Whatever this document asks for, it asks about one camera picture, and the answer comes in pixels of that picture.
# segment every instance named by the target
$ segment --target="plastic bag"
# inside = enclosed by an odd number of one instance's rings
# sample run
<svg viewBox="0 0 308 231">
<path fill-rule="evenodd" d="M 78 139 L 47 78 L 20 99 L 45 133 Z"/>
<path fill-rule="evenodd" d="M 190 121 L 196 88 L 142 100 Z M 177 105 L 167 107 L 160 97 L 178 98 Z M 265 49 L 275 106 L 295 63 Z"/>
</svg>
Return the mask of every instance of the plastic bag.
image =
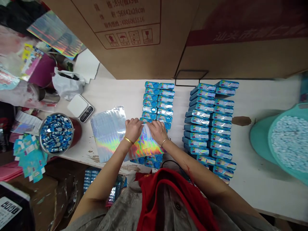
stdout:
<svg viewBox="0 0 308 231">
<path fill-rule="evenodd" d="M 79 80 L 77 81 L 60 76 L 59 73 L 66 74 L 71 77 L 76 75 L 79 78 Z M 85 80 L 81 75 L 69 71 L 58 71 L 57 67 L 55 67 L 55 74 L 56 75 L 52 77 L 52 83 L 54 85 L 54 88 L 60 95 L 60 97 L 63 97 L 68 101 L 71 101 L 75 95 L 77 94 L 81 95 L 83 93 L 83 86 L 85 85 Z"/>
</svg>

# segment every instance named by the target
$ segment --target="cardboard box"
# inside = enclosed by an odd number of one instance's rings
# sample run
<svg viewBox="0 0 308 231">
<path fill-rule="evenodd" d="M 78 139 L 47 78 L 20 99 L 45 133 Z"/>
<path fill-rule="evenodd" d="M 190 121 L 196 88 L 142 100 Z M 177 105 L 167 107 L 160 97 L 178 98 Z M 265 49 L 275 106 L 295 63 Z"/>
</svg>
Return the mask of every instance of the cardboard box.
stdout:
<svg viewBox="0 0 308 231">
<path fill-rule="evenodd" d="M 45 0 L 116 79 L 171 79 L 199 0 Z"/>
<path fill-rule="evenodd" d="M 301 0 L 200 1 L 179 70 L 209 79 L 288 77 L 308 68 L 307 7 Z M 204 72 L 180 72 L 200 78 Z"/>
</svg>

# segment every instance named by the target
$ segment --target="bangle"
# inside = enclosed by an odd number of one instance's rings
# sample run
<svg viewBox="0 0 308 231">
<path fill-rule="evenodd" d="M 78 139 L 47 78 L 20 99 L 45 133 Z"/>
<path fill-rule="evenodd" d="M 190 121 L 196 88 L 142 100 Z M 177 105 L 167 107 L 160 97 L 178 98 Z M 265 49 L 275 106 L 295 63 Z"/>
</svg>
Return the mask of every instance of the bangle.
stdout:
<svg viewBox="0 0 308 231">
<path fill-rule="evenodd" d="M 124 136 L 124 139 L 126 139 L 128 142 L 130 142 L 132 145 L 134 145 L 134 142 L 132 142 L 131 140 L 127 139 L 125 136 Z"/>
</svg>

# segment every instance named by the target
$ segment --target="row of blue boxes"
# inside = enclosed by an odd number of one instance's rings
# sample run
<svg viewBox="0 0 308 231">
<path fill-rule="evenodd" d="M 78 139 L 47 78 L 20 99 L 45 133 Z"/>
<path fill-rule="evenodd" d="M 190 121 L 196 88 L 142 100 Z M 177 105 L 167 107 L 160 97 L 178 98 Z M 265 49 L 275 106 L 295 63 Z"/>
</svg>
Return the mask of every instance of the row of blue boxes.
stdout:
<svg viewBox="0 0 308 231">
<path fill-rule="evenodd" d="M 231 127 L 238 82 L 221 80 L 215 85 L 199 83 L 190 92 L 189 109 L 184 125 L 184 149 L 193 158 L 230 183 L 236 163 L 231 162 Z"/>
</svg>

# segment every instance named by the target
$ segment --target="table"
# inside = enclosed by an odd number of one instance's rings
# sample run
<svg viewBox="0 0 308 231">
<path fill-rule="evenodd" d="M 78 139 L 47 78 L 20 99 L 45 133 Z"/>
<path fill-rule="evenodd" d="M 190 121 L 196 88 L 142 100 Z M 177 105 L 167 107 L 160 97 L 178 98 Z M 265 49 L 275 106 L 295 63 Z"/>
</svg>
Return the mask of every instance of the table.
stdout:
<svg viewBox="0 0 308 231">
<path fill-rule="evenodd" d="M 94 106 L 94 113 L 123 105 L 127 118 L 140 118 L 145 81 L 147 80 L 115 80 L 101 65 L 96 79 L 85 86 L 82 96 Z M 174 80 L 157 82 L 174 82 Z M 218 80 L 201 82 L 215 84 Z M 232 126 L 231 153 L 234 156 L 233 161 L 237 163 L 237 169 L 230 186 L 259 211 L 295 222 L 308 222 L 308 187 L 277 165 L 260 157 L 249 141 L 249 131 L 255 121 L 276 115 L 298 102 L 300 78 L 295 76 L 276 81 L 239 80 L 239 82 L 240 87 L 236 90 L 236 95 L 228 99 L 235 101 L 234 116 L 248 116 L 252 124 Z M 185 84 L 196 85 L 197 82 L 189 80 L 185 81 Z M 168 136 L 181 148 L 183 148 L 185 113 L 188 110 L 192 89 L 193 87 L 175 87 L 174 116 Z M 56 111 L 73 116 L 68 111 L 67 104 L 67 101 L 61 100 Z M 99 162 L 90 118 L 82 124 L 82 137 L 79 143 L 61 157 L 99 168 L 104 166 L 104 163 Z M 150 170 L 151 168 L 128 161 L 123 163 L 120 173 L 127 175 Z"/>
</svg>

